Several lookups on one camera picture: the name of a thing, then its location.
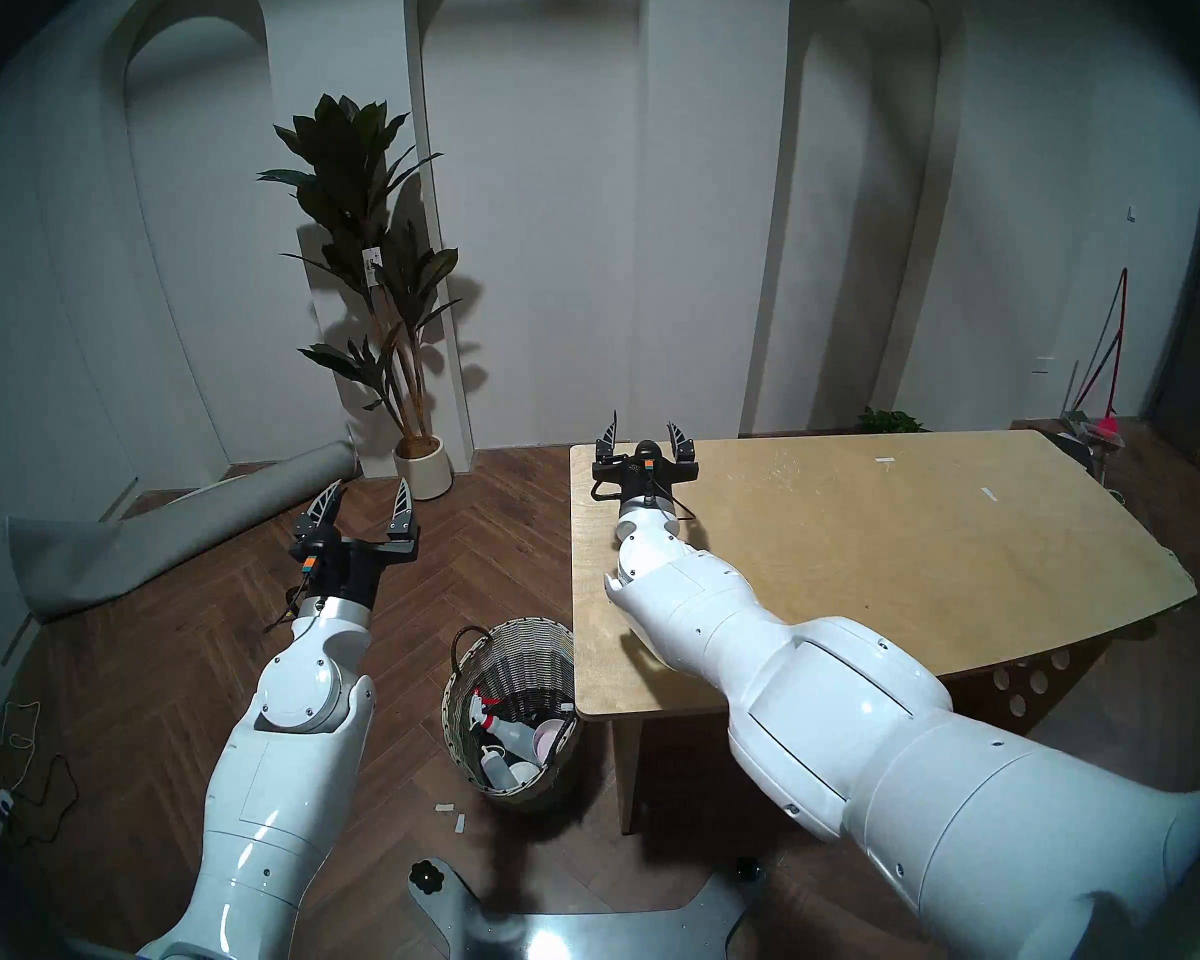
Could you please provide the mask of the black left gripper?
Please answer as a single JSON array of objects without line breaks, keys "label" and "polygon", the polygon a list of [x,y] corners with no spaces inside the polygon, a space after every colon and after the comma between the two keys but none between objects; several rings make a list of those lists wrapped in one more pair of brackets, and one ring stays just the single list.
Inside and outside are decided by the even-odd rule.
[{"label": "black left gripper", "polygon": [[305,574],[305,598],[342,599],[364,608],[376,608],[382,574],[388,566],[418,560],[420,532],[413,517],[410,484],[400,478],[388,526],[388,540],[346,538],[334,526],[344,496],[344,481],[335,480],[304,510],[304,538],[292,545],[294,562],[316,558]]}]

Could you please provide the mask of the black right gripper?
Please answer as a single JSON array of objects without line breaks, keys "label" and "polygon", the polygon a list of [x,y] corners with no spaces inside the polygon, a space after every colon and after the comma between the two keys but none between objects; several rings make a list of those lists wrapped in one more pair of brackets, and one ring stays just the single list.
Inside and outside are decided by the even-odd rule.
[{"label": "black right gripper", "polygon": [[668,442],[673,455],[667,458],[660,445],[641,440],[632,452],[617,454],[618,413],[611,414],[607,428],[595,442],[592,464],[594,502],[619,502],[622,508],[660,508],[670,516],[678,516],[682,503],[673,493],[677,484],[692,484],[698,478],[698,461],[692,439],[674,424],[667,422]]}]

